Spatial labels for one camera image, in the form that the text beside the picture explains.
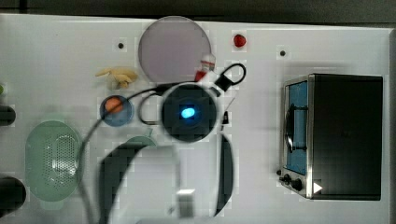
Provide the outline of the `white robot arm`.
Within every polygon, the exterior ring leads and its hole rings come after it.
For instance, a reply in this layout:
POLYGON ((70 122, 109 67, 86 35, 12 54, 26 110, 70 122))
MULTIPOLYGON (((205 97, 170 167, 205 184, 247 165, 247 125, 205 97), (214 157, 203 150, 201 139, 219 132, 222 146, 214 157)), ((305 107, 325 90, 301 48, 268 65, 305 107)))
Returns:
POLYGON ((222 125, 236 91, 192 82, 156 90, 157 144, 126 141, 100 163, 99 224, 208 219, 232 195, 233 156, 222 125))

